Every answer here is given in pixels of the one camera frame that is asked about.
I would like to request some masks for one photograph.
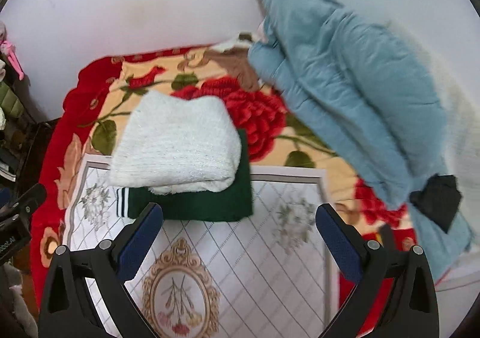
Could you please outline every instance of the screw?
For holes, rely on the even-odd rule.
[[[57,249],[55,250],[55,253],[61,256],[66,251],[67,251],[67,248],[61,244],[59,247],[57,247]]]
[[[380,249],[380,243],[378,243],[377,241],[368,241],[367,246],[372,250]]]
[[[112,241],[110,239],[104,239],[102,242],[98,244],[100,246],[100,249],[106,250],[112,245]]]
[[[418,254],[419,256],[423,254],[423,249],[418,245],[413,246],[412,250],[415,254]]]

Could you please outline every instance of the brown fabric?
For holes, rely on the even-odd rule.
[[[260,89],[258,86],[258,75],[250,66],[247,59],[248,49],[241,47],[233,47],[224,52],[207,49],[203,53],[202,59],[196,63],[190,63],[191,60],[186,59],[178,64],[178,70],[185,71],[205,66],[209,61],[216,62],[221,68],[225,69],[229,76],[237,78],[240,87],[246,92],[256,92]]]

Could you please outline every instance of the white mat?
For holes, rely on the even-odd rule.
[[[71,250],[114,239],[132,222],[116,216],[108,163],[108,157],[83,158],[65,215],[63,243]],[[313,223],[316,207],[327,201],[324,177],[317,169],[253,166],[252,217],[165,221],[136,277],[125,283],[157,333],[318,337],[338,310],[336,266]],[[87,280],[105,329],[119,337],[95,281]]]

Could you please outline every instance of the light blue jacket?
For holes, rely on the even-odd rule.
[[[259,1],[268,43],[250,48],[251,65],[389,209],[444,173],[446,117],[428,71],[399,38],[335,0]],[[409,208],[438,279],[469,244],[468,225],[457,215],[447,235]]]

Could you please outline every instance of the green knit garment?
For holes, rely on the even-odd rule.
[[[235,222],[253,214],[247,137],[238,132],[241,158],[234,182],[221,192],[185,192],[159,196],[142,188],[117,190],[117,215],[136,219],[148,203],[157,203],[169,220]]]

